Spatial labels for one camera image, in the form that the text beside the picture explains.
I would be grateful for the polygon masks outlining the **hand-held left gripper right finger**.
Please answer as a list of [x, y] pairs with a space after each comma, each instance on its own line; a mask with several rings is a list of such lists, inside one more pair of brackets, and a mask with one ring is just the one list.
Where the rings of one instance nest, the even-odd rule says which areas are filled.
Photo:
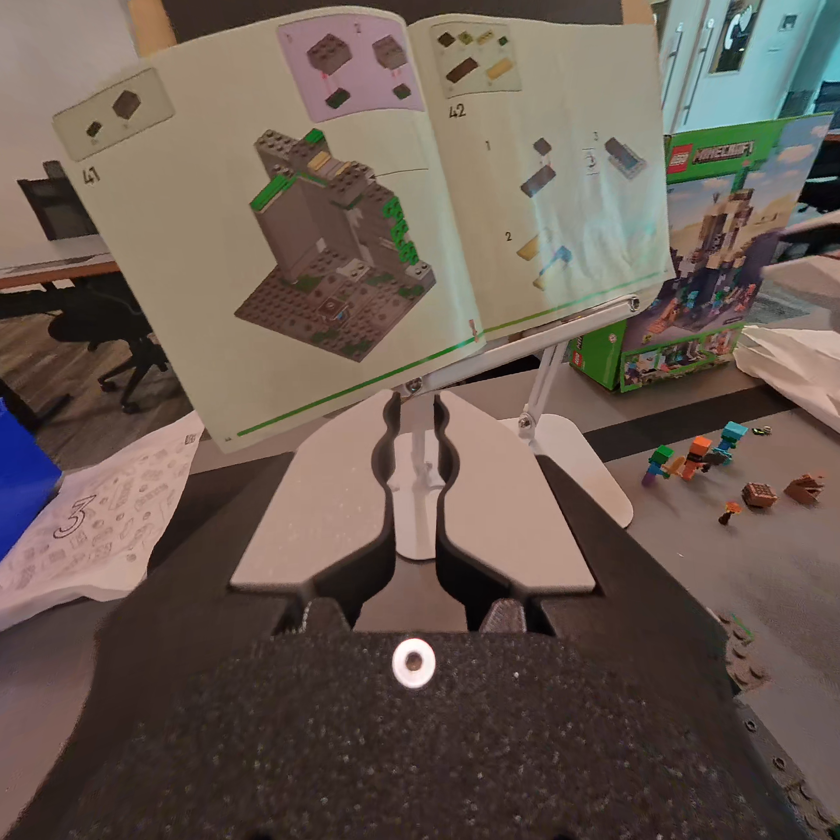
[[536, 456], [452, 392], [434, 400], [443, 550], [509, 590], [593, 590], [595, 578]]

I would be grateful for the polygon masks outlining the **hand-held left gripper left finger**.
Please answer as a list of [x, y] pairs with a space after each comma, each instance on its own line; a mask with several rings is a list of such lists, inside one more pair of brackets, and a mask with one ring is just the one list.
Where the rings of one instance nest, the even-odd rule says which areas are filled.
[[383, 390], [320, 426], [297, 448], [230, 578], [235, 590], [314, 590], [385, 531], [389, 471], [377, 446], [393, 440], [400, 398]]

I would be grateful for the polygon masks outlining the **grey desk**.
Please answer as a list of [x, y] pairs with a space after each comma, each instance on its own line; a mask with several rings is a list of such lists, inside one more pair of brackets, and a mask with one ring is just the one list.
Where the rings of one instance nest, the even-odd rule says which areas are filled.
[[[636, 541], [699, 601], [758, 635], [770, 683], [750, 705], [838, 815], [838, 435], [732, 368], [612, 394], [561, 366], [546, 405], [599, 453], [635, 510]], [[727, 420], [770, 425], [742, 441], [728, 469], [689, 484], [639, 486], [659, 444], [715, 433]], [[825, 477], [813, 507], [784, 488]], [[749, 482], [778, 501], [750, 509]], [[727, 526], [727, 501], [742, 512]], [[93, 640], [116, 602], [75, 602], [2, 633], [2, 834], [34, 796], [73, 729], [93, 673]]]

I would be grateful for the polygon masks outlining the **white metal book stand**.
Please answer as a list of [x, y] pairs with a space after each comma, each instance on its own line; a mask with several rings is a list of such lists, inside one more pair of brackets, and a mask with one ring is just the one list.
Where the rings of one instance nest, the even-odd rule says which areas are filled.
[[[507, 343], [493, 340], [468, 358], [398, 388], [405, 400], [442, 391], [446, 386], [487, 373], [529, 354], [541, 352], [530, 395], [519, 416], [502, 420], [535, 455], [548, 456], [569, 474], [622, 528], [634, 518], [634, 508], [602, 458], [568, 418], [546, 413], [545, 405], [564, 355], [563, 342], [635, 314], [637, 295], [625, 295], [582, 310], [541, 328], [526, 331]], [[444, 480], [437, 468], [438, 444], [431, 431], [402, 433], [395, 442], [395, 472], [389, 487], [394, 500], [395, 548], [404, 559], [428, 562], [435, 556], [437, 498]]]

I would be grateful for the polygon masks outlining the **green zombie brick minifigure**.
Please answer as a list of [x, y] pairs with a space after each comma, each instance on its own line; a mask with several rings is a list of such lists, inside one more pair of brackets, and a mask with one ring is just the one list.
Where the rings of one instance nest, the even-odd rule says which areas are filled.
[[674, 455], [674, 449], [666, 445], [660, 445], [654, 450], [648, 459], [648, 466], [641, 480], [643, 487], [651, 487], [658, 477], [669, 480], [671, 474], [668, 463]]

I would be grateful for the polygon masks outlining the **orange brick minifigure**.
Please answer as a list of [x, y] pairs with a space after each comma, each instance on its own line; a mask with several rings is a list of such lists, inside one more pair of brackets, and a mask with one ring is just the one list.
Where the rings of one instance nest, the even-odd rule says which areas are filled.
[[686, 459], [679, 471], [679, 476], [684, 481], [691, 481], [695, 473], [702, 466], [708, 466], [705, 457], [712, 447], [712, 440], [708, 437], [697, 436], [691, 442]]

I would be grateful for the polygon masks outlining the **teal brick minifigure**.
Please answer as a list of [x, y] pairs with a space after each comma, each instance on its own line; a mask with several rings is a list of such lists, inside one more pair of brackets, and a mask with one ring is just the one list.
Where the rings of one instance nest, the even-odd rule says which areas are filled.
[[732, 462], [732, 453], [749, 432], [749, 427], [730, 421], [721, 430], [721, 437], [716, 447], [711, 450], [719, 466]]

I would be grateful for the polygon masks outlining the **white numbered paper bag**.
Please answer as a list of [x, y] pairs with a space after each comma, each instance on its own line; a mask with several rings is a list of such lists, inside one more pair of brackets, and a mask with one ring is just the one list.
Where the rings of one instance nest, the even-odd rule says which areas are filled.
[[2, 560], [1, 630], [77, 599], [130, 594], [179, 505], [204, 429], [192, 411], [65, 474]]

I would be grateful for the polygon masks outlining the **black office chair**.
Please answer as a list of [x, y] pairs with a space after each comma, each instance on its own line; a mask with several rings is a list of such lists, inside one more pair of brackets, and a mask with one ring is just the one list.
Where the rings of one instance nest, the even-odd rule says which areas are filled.
[[118, 387], [114, 378], [131, 371], [119, 399], [121, 410], [129, 415], [140, 412], [133, 394], [150, 370], [169, 370], [168, 358], [152, 339], [152, 332], [137, 304], [91, 285], [64, 290], [60, 312], [48, 326], [50, 338], [59, 343], [83, 343], [95, 349], [105, 343], [126, 343], [129, 358], [99, 376], [97, 382], [103, 392], [115, 392]]

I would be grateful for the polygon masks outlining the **open building instruction booklet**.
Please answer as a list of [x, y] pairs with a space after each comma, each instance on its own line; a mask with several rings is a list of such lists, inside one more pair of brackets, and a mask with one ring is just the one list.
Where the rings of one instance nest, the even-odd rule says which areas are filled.
[[226, 453], [672, 271], [649, 2], [303, 8], [52, 119]]

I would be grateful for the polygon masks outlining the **blue plastic bin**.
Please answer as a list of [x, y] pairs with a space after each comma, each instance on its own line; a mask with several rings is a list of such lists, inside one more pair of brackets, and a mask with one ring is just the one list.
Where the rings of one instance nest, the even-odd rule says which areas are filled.
[[1, 559], [52, 498], [60, 468], [1, 400]]

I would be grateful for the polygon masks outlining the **crumpled white paper bag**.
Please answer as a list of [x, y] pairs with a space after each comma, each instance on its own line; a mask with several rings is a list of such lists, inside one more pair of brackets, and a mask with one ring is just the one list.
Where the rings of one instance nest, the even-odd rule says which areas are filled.
[[761, 380], [839, 432], [839, 335], [835, 331], [743, 328], [733, 355], [741, 373]]

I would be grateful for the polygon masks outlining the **green toy brick set box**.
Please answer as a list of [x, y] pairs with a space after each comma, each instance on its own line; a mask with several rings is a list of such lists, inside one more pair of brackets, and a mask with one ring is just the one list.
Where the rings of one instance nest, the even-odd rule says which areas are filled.
[[832, 120], [824, 111], [667, 136], [674, 277], [645, 310], [570, 342], [570, 367], [631, 392], [729, 362]]

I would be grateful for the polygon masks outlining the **grey brick baseplate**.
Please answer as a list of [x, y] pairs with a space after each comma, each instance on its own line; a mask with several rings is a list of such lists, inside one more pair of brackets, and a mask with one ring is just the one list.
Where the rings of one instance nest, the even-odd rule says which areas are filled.
[[789, 811], [808, 838], [839, 838], [838, 816], [816, 795], [804, 772], [750, 705], [770, 674], [754, 656], [755, 634], [735, 614], [710, 611], [727, 636], [725, 663], [734, 702], [753, 749], [761, 758]]

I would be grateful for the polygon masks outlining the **black computer monitor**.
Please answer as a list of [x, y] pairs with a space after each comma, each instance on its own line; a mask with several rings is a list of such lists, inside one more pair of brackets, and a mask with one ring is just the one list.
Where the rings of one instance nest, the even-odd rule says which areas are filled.
[[17, 179], [48, 241], [98, 235], [59, 161], [43, 162], [45, 178]]

